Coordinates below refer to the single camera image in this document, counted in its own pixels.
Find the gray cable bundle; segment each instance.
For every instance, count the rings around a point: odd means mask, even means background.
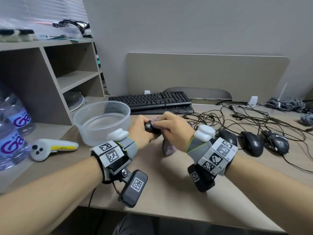
[[[306,104],[298,101],[296,98],[281,101],[275,97],[271,97],[264,105],[283,112],[296,111],[298,113],[306,113],[300,116],[300,121],[306,126],[313,125],[313,112],[305,111]]]

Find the yellow label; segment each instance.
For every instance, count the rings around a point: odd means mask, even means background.
[[[51,146],[50,150],[75,150],[75,146]]]

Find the plastic water bottle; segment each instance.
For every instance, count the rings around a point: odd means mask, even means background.
[[[30,154],[30,146],[13,123],[0,113],[0,171],[19,164]]]
[[[23,137],[36,128],[21,100],[3,85],[0,85],[0,112],[9,118]]]

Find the gaming mouse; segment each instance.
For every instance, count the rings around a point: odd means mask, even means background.
[[[240,136],[243,139],[243,148],[247,150],[251,156],[259,157],[263,153],[263,142],[255,134],[247,131],[242,131]]]
[[[225,129],[220,129],[219,131],[217,131],[217,134],[216,134],[217,137],[221,137],[222,139],[226,140],[227,142],[230,142],[231,144],[237,146],[237,137],[225,130]]]
[[[161,134],[161,130],[154,128],[152,126],[151,120],[149,120],[147,123],[145,123],[145,131],[149,133],[154,133],[154,134]]]
[[[266,148],[279,154],[289,152],[289,142],[284,136],[267,130],[261,131],[261,133],[264,136],[264,145]]]

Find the pants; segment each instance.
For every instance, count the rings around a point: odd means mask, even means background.
[[[154,235],[152,221],[148,216],[128,214],[118,223],[113,235]]]

